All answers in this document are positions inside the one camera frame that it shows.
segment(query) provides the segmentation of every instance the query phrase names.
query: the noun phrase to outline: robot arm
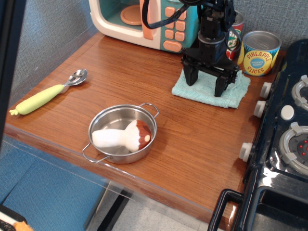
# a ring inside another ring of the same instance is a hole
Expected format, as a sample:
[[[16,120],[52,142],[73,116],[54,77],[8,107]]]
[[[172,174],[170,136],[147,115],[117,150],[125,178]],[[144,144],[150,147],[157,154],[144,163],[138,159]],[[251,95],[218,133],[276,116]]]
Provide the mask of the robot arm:
[[[201,23],[198,33],[198,48],[183,48],[182,63],[186,83],[191,86],[198,79],[198,71],[217,77],[215,96],[220,97],[230,83],[235,83],[239,66],[226,55],[229,29],[235,22],[236,11],[233,0],[179,0],[184,5],[170,18],[148,24],[147,11],[149,0],[142,8],[142,20],[148,28],[157,28],[176,21],[190,6],[197,6]]]

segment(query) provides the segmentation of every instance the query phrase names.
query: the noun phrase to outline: green spoon handle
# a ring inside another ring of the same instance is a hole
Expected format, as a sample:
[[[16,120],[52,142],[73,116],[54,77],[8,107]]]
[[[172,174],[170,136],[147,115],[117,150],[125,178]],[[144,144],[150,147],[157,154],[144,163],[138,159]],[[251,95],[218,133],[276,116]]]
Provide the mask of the green spoon handle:
[[[15,116],[18,114],[29,114],[53,99],[63,90],[63,88],[64,86],[62,84],[47,88],[34,96],[31,96],[29,99],[22,101],[14,110],[10,110],[10,113]]]

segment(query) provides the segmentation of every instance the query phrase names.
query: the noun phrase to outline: red can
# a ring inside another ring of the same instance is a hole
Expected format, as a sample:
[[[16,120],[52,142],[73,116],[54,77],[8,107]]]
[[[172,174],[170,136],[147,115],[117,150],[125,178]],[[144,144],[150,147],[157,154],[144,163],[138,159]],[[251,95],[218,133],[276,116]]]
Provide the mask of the red can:
[[[242,13],[240,13],[239,11],[236,11],[237,15],[235,18],[235,22],[233,23],[232,27],[236,30],[236,32],[239,34],[239,36],[241,36],[243,27],[244,27],[244,15]],[[237,45],[237,36],[231,31],[229,30],[229,39],[228,39],[228,47],[229,49],[227,49],[227,57],[230,60],[233,60],[235,53],[237,53],[236,51],[234,51],[234,49],[236,48]]]

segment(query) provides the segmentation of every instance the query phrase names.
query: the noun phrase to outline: small saucepan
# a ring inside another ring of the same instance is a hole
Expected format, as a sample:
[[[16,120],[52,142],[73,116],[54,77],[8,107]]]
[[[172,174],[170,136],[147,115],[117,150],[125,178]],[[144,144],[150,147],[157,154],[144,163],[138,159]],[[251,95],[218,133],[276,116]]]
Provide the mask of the small saucepan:
[[[157,111],[156,115],[153,116],[149,111],[143,108],[144,105],[150,105]],[[89,140],[90,143],[82,150],[83,156],[93,162],[98,163],[102,160],[107,160],[108,162],[115,164],[129,164],[140,160],[145,157],[154,142],[157,132],[157,124],[155,118],[158,116],[159,111],[156,106],[151,103],[143,103],[140,106],[122,104],[106,108],[99,112],[89,126]],[[135,119],[142,120],[145,122],[152,133],[151,141],[142,149],[136,152],[130,152],[126,147],[117,146],[109,148],[98,148],[93,144],[92,133],[96,130],[101,129],[122,129],[124,130],[130,122]],[[93,145],[98,151],[100,151],[104,158],[100,160],[93,159],[85,155],[85,150]]]

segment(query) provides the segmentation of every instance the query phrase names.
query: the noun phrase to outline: metal spoon head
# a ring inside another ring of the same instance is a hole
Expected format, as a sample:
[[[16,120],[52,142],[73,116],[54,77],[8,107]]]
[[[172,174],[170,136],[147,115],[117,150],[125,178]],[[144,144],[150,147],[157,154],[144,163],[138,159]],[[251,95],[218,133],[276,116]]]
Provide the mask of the metal spoon head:
[[[87,78],[88,71],[86,69],[77,70],[74,74],[72,74],[66,83],[63,86],[74,86],[84,82]]]

